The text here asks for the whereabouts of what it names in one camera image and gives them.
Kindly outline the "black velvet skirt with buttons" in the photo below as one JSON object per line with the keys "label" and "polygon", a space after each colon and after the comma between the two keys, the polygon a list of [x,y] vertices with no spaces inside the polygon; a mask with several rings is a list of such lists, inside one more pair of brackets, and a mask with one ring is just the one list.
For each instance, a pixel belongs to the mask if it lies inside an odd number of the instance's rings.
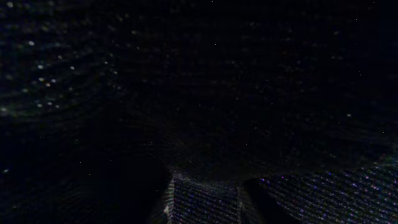
{"label": "black velvet skirt with buttons", "polygon": [[396,1],[2,1],[2,223],[396,223]]}

